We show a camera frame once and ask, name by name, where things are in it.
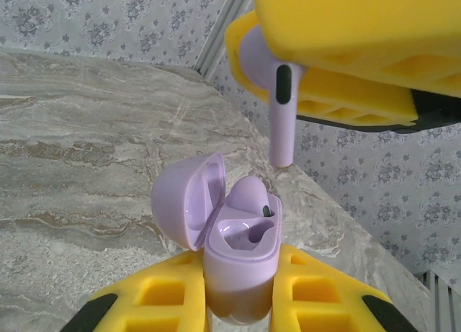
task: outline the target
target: earbud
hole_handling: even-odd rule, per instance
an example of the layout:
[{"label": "earbud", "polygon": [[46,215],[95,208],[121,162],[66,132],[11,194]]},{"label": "earbud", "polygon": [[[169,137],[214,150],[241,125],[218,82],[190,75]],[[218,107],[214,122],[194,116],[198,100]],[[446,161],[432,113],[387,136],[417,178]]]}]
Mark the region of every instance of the earbud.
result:
[{"label": "earbud", "polygon": [[297,91],[305,68],[272,55],[259,25],[242,39],[239,59],[246,77],[269,91],[269,160],[274,167],[285,168],[293,162]]},{"label": "earbud", "polygon": [[254,176],[247,176],[239,179],[228,195],[228,205],[236,210],[270,217],[269,199],[264,183]]}]

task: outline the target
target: gray marble surface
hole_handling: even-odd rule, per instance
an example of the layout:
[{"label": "gray marble surface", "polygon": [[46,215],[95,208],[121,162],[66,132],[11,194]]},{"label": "gray marble surface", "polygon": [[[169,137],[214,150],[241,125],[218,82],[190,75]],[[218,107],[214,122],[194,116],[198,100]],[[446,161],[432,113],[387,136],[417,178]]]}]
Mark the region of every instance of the gray marble surface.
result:
[{"label": "gray marble surface", "polygon": [[[0,53],[0,331],[57,331],[90,294],[182,251],[153,223],[166,166],[225,155],[228,188],[260,176],[284,242],[387,293],[420,331],[426,289],[193,71]],[[267,322],[215,331],[265,331]]]}]

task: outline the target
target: white patterned wallpaper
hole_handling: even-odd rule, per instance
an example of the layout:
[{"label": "white patterned wallpaper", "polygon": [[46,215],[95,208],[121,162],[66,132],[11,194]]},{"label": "white patterned wallpaper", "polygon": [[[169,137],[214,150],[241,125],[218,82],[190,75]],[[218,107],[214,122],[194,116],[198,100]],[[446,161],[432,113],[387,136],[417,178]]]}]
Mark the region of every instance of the white patterned wallpaper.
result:
[{"label": "white patterned wallpaper", "polygon": [[[210,82],[269,134],[267,105],[224,52]],[[461,124],[397,135],[297,121],[295,163],[411,272],[433,269],[461,292]]]},{"label": "white patterned wallpaper", "polygon": [[225,0],[0,0],[0,46],[192,67]]}]

